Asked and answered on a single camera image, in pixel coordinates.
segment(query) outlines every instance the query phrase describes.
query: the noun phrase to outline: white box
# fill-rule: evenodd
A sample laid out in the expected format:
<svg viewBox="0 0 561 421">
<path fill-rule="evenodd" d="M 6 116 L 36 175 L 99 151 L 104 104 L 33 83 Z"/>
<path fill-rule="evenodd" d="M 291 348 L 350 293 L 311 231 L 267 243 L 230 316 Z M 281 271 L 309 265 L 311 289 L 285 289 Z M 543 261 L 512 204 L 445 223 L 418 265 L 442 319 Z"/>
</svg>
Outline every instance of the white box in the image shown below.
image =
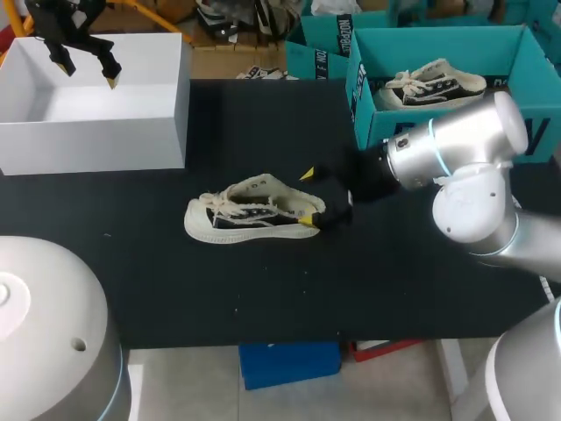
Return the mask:
<svg viewBox="0 0 561 421">
<path fill-rule="evenodd" d="M 179 33 L 99 38 L 123 67 L 114 90 L 94 55 L 69 48 L 68 77 L 43 42 L 14 40 L 0 68 L 5 175 L 185 167 L 190 46 Z"/>
</svg>

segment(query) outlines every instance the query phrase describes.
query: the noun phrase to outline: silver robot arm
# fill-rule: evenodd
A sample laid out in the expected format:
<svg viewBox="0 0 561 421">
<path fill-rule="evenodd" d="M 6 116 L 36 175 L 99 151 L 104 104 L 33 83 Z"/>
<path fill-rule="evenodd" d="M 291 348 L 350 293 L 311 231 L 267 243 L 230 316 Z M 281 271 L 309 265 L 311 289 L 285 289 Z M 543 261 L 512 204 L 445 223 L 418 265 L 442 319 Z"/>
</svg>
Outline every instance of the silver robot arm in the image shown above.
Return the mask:
<svg viewBox="0 0 561 421">
<path fill-rule="evenodd" d="M 405 189 L 444 179 L 433 216 L 468 253 L 561 282 L 561 218 L 519 209 L 510 192 L 509 163 L 527 147 L 520 111 L 498 92 L 386 140 L 384 151 Z"/>
<path fill-rule="evenodd" d="M 482 262 L 561 282 L 561 218 L 520 209 L 508 169 L 472 164 L 445 179 L 433 204 L 440 231 Z"/>
</svg>

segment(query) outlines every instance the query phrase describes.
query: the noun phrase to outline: open box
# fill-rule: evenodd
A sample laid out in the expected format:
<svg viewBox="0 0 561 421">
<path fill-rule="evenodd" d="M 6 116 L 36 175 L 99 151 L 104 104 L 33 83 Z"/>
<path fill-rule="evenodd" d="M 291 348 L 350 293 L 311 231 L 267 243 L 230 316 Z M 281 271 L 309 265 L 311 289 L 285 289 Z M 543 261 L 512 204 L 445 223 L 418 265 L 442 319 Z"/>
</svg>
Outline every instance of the open box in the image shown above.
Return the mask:
<svg viewBox="0 0 561 421">
<path fill-rule="evenodd" d="M 287 36 L 285 48 L 287 71 L 291 76 L 298 79 L 344 79 L 347 76 L 349 59 L 307 46 L 301 25 Z"/>
<path fill-rule="evenodd" d="M 522 26 L 356 30 L 346 94 L 359 148 L 450 111 L 379 111 L 374 106 L 375 86 L 438 58 L 485 76 L 489 89 L 509 90 L 529 135 L 528 151 L 517 162 L 544 162 L 552 156 L 561 137 L 561 79 L 531 31 Z"/>
<path fill-rule="evenodd" d="M 358 14 L 314 16 L 311 12 L 312 0 L 307 0 L 302 10 L 302 29 L 306 43 L 327 53 L 349 56 L 352 29 L 397 26 L 396 0 L 381 2 L 386 10 L 363 11 Z"/>
<path fill-rule="evenodd" d="M 123 70 L 111 90 L 92 54 L 69 48 L 68 77 L 38 39 L 0 68 L 5 175 L 184 168 L 190 47 L 178 33 L 100 36 Z"/>
</svg>

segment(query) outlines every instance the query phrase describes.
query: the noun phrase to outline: sneaker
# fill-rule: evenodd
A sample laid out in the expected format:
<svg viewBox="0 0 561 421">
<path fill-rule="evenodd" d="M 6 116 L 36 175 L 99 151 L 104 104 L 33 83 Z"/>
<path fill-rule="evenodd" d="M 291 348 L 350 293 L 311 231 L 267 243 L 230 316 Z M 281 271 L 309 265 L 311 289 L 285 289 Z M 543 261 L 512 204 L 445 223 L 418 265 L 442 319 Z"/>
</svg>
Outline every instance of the sneaker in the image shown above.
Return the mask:
<svg viewBox="0 0 561 421">
<path fill-rule="evenodd" d="M 311 220 L 324 212 L 325 203 L 319 197 L 263 174 L 191 200 L 185 230 L 194 239 L 213 244 L 269 237 L 305 239 L 319 233 Z"/>
<path fill-rule="evenodd" d="M 400 72 L 374 95 L 378 110 L 456 108 L 485 93 L 485 79 L 438 59 L 413 73 Z"/>
</svg>

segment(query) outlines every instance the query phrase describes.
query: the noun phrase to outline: red object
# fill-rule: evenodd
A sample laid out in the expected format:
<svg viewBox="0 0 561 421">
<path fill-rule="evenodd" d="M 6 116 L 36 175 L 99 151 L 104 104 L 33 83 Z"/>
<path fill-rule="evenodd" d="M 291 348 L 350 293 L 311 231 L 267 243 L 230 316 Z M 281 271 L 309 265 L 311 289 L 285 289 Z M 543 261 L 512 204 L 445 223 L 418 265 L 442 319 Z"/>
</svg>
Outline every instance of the red object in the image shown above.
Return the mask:
<svg viewBox="0 0 561 421">
<path fill-rule="evenodd" d="M 375 346 L 373 348 L 365 349 L 363 351 L 357 351 L 356 344 L 354 342 L 349 343 L 349 351 L 356 362 L 362 362 L 366 360 L 371 360 L 372 358 L 380 357 L 386 355 L 387 353 L 392 353 L 394 351 L 399 351 L 400 349 L 407 348 L 408 346 L 420 344 L 421 340 L 400 340 L 399 342 L 388 342 L 380 346 Z"/>
<path fill-rule="evenodd" d="M 6 26 L 0 31 L 0 53 L 8 51 L 11 42 L 16 38 L 16 34 L 12 31 L 11 26 Z"/>
</svg>

